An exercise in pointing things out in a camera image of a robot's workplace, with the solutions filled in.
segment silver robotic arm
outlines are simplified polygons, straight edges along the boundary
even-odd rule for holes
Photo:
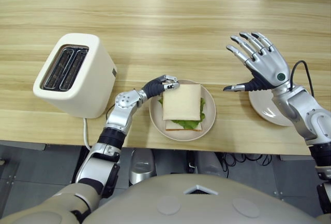
[[[164,75],[139,91],[120,93],[98,142],[77,173],[76,182],[38,206],[7,216],[0,224],[81,223],[98,207],[101,198],[110,197],[114,191],[119,170],[117,162],[133,114],[149,98],[178,87],[177,78]]]
[[[164,75],[151,80],[139,91],[118,94],[115,108],[109,115],[98,142],[93,145],[77,173],[76,183],[88,184],[101,197],[110,197],[117,181],[117,162],[134,113],[149,98],[178,87],[177,78]]]
[[[253,79],[224,91],[257,91],[271,89],[273,102],[305,139],[320,179],[327,182],[317,187],[324,213],[331,213],[331,113],[322,108],[301,85],[290,85],[289,67],[273,45],[260,33],[240,33],[247,42],[231,36],[248,54],[228,45],[230,50],[251,71]]]

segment white bread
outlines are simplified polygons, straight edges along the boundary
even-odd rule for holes
[[[178,130],[193,130],[193,131],[202,131],[201,123],[197,125],[195,129],[184,129],[180,124],[174,123],[173,121],[167,120],[165,123],[166,131],[178,131]]]
[[[200,120],[200,84],[181,84],[163,92],[163,120]]]

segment white plate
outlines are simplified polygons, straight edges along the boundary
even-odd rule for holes
[[[191,80],[178,80],[183,84],[196,84]],[[216,106],[212,95],[209,91],[201,85],[201,97],[205,99],[206,104],[203,106],[203,113],[206,118],[201,122],[202,131],[192,130],[179,130],[179,131],[166,131],[166,123],[162,120],[163,109],[162,105],[158,102],[161,97],[153,97],[149,104],[149,115],[152,123],[156,129],[164,136],[176,141],[191,141],[204,136],[212,128],[216,118]]]
[[[248,93],[250,103],[257,113],[264,119],[280,126],[293,126],[272,101],[271,89],[267,91],[250,91]]]

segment wooden table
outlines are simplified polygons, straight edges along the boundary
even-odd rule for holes
[[[80,32],[98,35],[118,66],[109,106],[119,92],[162,74],[200,82],[215,99],[217,119],[203,138],[164,137],[147,103],[135,114],[125,146],[307,155],[295,129],[259,117],[248,93],[222,92],[251,79],[225,45],[239,31],[262,32],[290,67],[307,61],[317,100],[331,109],[330,12],[330,0],[0,0],[0,139],[83,144],[82,119],[32,92],[58,39]],[[295,82],[307,85],[302,68]],[[88,120],[90,144],[104,121],[104,115]]]

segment sandwich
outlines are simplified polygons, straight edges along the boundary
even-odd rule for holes
[[[181,84],[178,89],[164,92],[159,102],[167,131],[202,131],[205,100],[201,98],[200,84]]]

